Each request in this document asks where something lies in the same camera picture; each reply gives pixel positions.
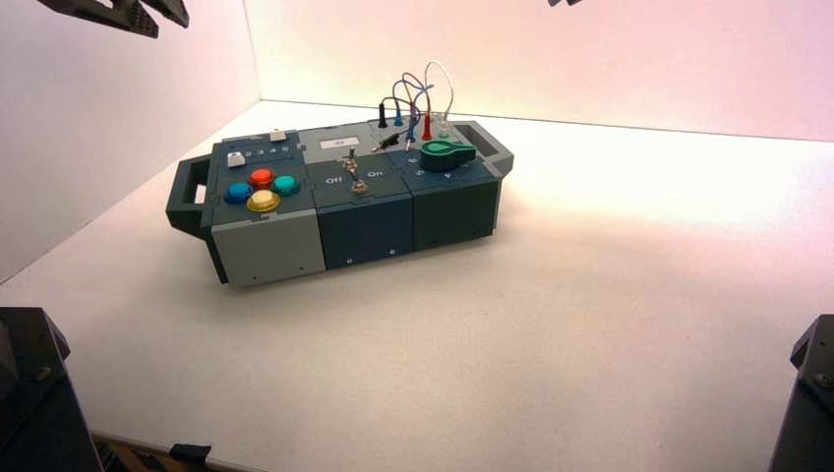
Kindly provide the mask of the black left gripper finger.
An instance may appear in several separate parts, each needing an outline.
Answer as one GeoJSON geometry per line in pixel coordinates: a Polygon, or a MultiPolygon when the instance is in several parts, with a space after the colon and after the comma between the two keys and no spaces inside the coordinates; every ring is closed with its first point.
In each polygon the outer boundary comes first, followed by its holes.
{"type": "Polygon", "coordinates": [[[143,0],[143,3],[182,28],[190,24],[190,15],[183,0],[143,0]]]}
{"type": "Polygon", "coordinates": [[[39,3],[63,15],[158,38],[158,24],[140,1],[39,0],[39,3]]]}

